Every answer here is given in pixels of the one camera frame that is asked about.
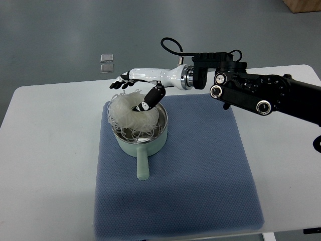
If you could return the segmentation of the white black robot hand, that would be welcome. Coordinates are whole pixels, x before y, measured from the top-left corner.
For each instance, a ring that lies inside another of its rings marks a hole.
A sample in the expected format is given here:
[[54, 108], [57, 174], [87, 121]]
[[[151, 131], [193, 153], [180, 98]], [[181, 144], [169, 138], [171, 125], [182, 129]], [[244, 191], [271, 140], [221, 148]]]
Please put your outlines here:
[[135, 104], [131, 110], [135, 112], [149, 111], [163, 99], [167, 87], [176, 87], [179, 90], [190, 90], [193, 87], [193, 68], [189, 65], [179, 65], [169, 69], [135, 68], [121, 74], [111, 85], [111, 89], [126, 89], [135, 83], [151, 83], [154, 87], [143, 98], [142, 102]]

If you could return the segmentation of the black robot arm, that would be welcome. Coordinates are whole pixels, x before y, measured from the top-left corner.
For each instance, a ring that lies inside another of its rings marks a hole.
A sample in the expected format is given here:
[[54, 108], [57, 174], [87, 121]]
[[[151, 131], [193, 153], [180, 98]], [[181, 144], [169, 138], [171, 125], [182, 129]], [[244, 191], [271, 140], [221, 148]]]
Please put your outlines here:
[[234, 60], [232, 52], [196, 53], [187, 73], [187, 84], [204, 89], [208, 69], [215, 70], [212, 98], [230, 106], [266, 116], [278, 111], [320, 125], [320, 87], [294, 80], [290, 74], [247, 73], [247, 63]]

